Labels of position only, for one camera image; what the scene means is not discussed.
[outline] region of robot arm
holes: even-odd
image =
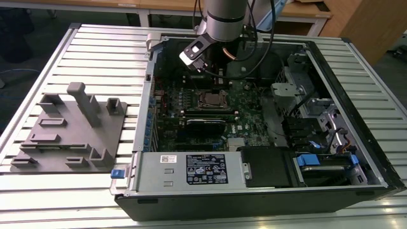
[[[254,21],[257,18],[259,24],[265,30],[271,29],[273,13],[270,10],[265,13],[265,7],[271,7],[273,0],[257,0],[254,9],[262,9],[257,14],[254,12]],[[287,0],[274,0],[275,14],[279,15]],[[229,44],[234,42],[242,34],[245,18],[249,18],[247,0],[207,0],[206,1],[206,22],[202,22],[200,28],[206,27],[206,30],[198,29],[202,34],[198,39],[186,47],[184,51],[179,55],[184,64],[191,70],[204,71],[208,67],[208,63],[204,59],[204,51],[212,47],[216,43]]]

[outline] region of motherboard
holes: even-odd
[[[223,81],[182,73],[182,81],[158,80],[160,152],[237,151],[269,146],[261,95],[247,81]]]

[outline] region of blue latch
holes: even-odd
[[[126,170],[124,169],[112,169],[110,178],[112,179],[124,179]]]
[[[351,155],[351,161],[353,161],[353,164],[354,165],[357,165],[357,164],[359,164],[359,160],[358,160],[358,157],[357,157],[357,155]]]
[[[321,165],[317,154],[303,154],[298,157],[299,166]]]

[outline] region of table leg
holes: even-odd
[[[148,9],[139,9],[139,17],[140,17],[140,25],[142,27],[150,27],[150,10]]]
[[[317,22],[311,26],[311,29],[309,31],[307,36],[311,36],[311,37],[318,37],[319,36],[319,33],[323,30],[323,27],[326,25],[326,21],[327,21],[326,18],[319,18],[317,20]]]
[[[56,10],[47,10],[47,13],[52,19],[56,18]]]

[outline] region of barcode sticker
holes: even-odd
[[[331,16],[330,15],[323,15],[323,14],[317,14],[317,17],[318,18],[330,18]]]
[[[118,4],[119,6],[136,7],[135,4]]]
[[[176,163],[176,155],[162,155],[162,163]]]

